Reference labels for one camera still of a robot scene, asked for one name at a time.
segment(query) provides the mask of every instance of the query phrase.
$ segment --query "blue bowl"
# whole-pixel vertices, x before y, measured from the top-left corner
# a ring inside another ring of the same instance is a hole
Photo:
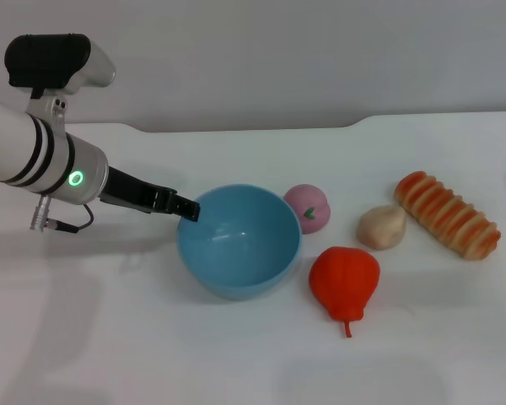
[[[178,251],[207,289],[230,300],[247,300],[279,283],[298,260],[298,218],[264,188],[232,185],[197,199],[198,222],[178,224]]]

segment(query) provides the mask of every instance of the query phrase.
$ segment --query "bowl rim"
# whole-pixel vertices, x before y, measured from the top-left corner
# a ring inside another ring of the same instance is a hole
[[[235,184],[228,184],[228,185],[225,185],[225,186],[219,186],[219,187],[213,188],[212,190],[204,192],[199,197],[197,197],[195,199],[195,201],[198,202],[201,198],[207,196],[208,194],[212,194],[213,192],[218,192],[218,191],[223,190],[225,188],[233,188],[233,187],[255,188],[255,189],[260,190],[262,192],[267,192],[268,194],[273,195],[279,201],[281,201],[283,203],[283,205],[287,207],[288,211],[293,215],[293,218],[294,218],[294,221],[296,223],[296,226],[298,227],[298,246],[296,246],[296,252],[294,253],[293,257],[288,262],[287,266],[285,266],[283,268],[283,270],[277,272],[274,276],[270,277],[267,280],[261,281],[260,283],[248,284],[248,285],[245,285],[245,286],[235,286],[235,285],[228,285],[228,284],[223,284],[223,283],[214,283],[211,280],[206,280],[204,277],[201,277],[196,272],[194,272],[189,267],[189,265],[188,265],[188,263],[187,263],[187,261],[185,259],[185,255],[184,255],[184,252],[182,250],[181,243],[180,243],[180,225],[182,224],[182,222],[187,221],[187,219],[183,219],[183,218],[180,219],[180,222],[178,223],[178,226],[176,227],[176,247],[178,249],[178,253],[180,254],[180,259],[182,260],[182,262],[186,266],[187,270],[191,274],[193,274],[196,278],[198,278],[200,281],[202,281],[203,283],[210,284],[210,285],[212,285],[214,287],[222,287],[222,288],[225,288],[225,289],[251,289],[251,288],[258,288],[258,287],[261,287],[263,284],[270,284],[271,282],[273,282],[274,279],[279,278],[282,275],[286,274],[291,269],[291,267],[294,265],[294,263],[296,263],[296,261],[299,258],[300,252],[302,251],[302,239],[303,239],[302,225],[300,224],[300,221],[298,220],[298,215],[296,215],[296,213],[294,212],[293,208],[288,204],[288,202],[286,202],[283,199],[283,197],[281,197],[281,196],[277,195],[275,192],[272,192],[272,191],[270,191],[270,190],[268,190],[268,189],[266,189],[264,187],[261,187],[261,186],[254,186],[252,184],[246,184],[246,183],[235,183]]]

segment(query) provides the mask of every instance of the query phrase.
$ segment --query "toy bread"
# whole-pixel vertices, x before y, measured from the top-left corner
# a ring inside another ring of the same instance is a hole
[[[497,224],[432,175],[423,171],[408,175],[397,185],[395,195],[415,220],[463,258],[481,260],[497,247]]]

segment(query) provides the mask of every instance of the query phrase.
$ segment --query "white table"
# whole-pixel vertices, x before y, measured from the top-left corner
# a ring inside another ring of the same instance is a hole
[[[67,129],[110,163],[184,197],[224,184],[324,190],[331,222],[304,237],[300,268],[235,303],[181,264],[177,218],[92,203],[78,235],[27,230],[37,197],[0,184],[1,405],[506,405],[506,113],[375,116],[347,128],[143,133]],[[307,275],[329,246],[355,246],[365,210],[414,170],[498,223],[465,262],[409,220],[375,253],[379,287],[353,338],[315,303]],[[53,218],[81,224],[81,207]]]

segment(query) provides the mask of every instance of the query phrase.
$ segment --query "black stripe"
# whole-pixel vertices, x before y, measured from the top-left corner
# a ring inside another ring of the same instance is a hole
[[[32,156],[30,156],[30,159],[28,160],[26,166],[17,175],[14,175],[11,179],[1,181],[2,183],[6,184],[13,183],[25,177],[28,174],[28,172],[32,170],[32,168],[35,165],[35,162],[37,161],[37,158],[40,156],[41,145],[43,144],[43,137],[41,136],[41,127],[33,116],[31,116],[30,114],[29,116],[32,119],[32,122],[34,123],[35,126],[34,152],[32,152]]]
[[[14,184],[12,186],[26,187],[29,186],[30,184],[34,184],[36,181],[40,179],[40,177],[43,176],[43,173],[46,172],[46,170],[49,168],[49,165],[51,164],[52,155],[54,154],[54,135],[52,134],[52,130],[49,124],[47,124],[43,120],[40,120],[40,122],[43,124],[43,127],[45,127],[47,132],[47,151],[45,153],[45,158],[43,158],[40,168],[34,173],[32,177],[30,177],[27,181],[23,183]]]
[[[73,140],[69,136],[69,134],[66,132],[66,139],[67,139],[67,146],[69,147],[69,156],[67,157],[67,165],[66,169],[58,179],[56,183],[54,183],[53,186],[47,188],[46,190],[40,192],[41,195],[46,196],[49,194],[52,194],[58,188],[64,184],[64,181],[66,181],[67,177],[69,176],[69,173],[71,173],[71,169],[73,168],[73,165],[75,164],[75,144],[73,143]]]

